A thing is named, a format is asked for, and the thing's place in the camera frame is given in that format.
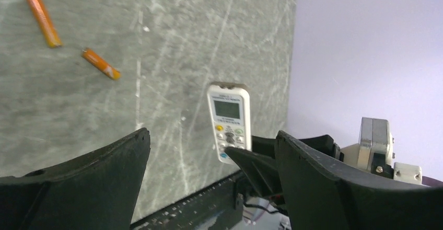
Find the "white remote control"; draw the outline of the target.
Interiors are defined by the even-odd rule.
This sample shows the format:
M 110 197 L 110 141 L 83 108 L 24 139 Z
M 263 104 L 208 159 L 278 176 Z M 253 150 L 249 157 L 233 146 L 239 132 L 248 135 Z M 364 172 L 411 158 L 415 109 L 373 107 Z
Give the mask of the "white remote control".
M 215 81 L 209 84 L 206 95 L 217 157 L 224 164 L 234 165 L 226 148 L 252 151 L 249 90 L 244 84 Z

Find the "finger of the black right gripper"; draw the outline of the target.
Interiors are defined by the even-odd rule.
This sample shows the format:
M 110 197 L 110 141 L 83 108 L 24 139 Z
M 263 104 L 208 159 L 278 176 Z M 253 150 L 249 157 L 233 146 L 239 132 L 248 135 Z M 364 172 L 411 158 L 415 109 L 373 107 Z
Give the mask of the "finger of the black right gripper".
M 282 194 L 282 185 L 273 158 L 234 147 L 226 148 L 225 152 L 244 172 L 254 194 L 262 198 Z
M 323 135 L 307 139 L 299 139 L 306 145 L 314 148 L 328 156 L 341 160 L 340 147 L 334 142 L 329 135 Z M 275 159 L 274 144 L 276 139 L 267 139 L 258 136 L 252 136 L 252 151 L 254 153 L 266 155 Z

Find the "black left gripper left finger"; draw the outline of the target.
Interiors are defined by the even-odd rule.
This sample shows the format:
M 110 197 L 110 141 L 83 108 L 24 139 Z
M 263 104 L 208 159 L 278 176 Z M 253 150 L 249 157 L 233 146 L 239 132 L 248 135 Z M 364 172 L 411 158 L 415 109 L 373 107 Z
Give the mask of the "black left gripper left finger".
M 66 162 L 1 178 L 1 229 L 129 229 L 150 153 L 139 129 Z

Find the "orange AAA battery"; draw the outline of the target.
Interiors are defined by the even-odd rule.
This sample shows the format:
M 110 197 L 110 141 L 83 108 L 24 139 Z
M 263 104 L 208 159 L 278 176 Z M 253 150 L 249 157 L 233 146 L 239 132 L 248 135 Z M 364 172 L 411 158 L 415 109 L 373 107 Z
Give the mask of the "orange AAA battery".
M 50 18 L 43 0 L 26 0 L 33 13 L 40 30 L 49 48 L 58 48 L 63 45 L 58 32 Z
M 101 58 L 96 52 L 94 52 L 90 48 L 82 49 L 82 57 L 93 65 L 100 72 L 105 74 L 108 78 L 112 80 L 118 80 L 121 77 L 121 74 L 118 70 L 112 67 L 106 60 Z

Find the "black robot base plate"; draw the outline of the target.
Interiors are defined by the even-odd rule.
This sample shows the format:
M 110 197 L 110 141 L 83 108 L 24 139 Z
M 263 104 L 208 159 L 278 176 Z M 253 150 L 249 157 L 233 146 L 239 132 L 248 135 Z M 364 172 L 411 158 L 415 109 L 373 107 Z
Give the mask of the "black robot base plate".
M 231 229 L 243 220 L 248 181 L 237 171 L 131 224 L 130 229 Z

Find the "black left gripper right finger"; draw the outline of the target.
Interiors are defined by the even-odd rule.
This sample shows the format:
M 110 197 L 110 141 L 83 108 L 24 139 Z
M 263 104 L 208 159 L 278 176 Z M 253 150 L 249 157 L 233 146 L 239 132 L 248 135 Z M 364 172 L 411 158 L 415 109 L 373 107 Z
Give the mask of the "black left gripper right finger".
M 293 229 L 442 229 L 442 188 L 353 168 L 279 131 L 275 158 Z

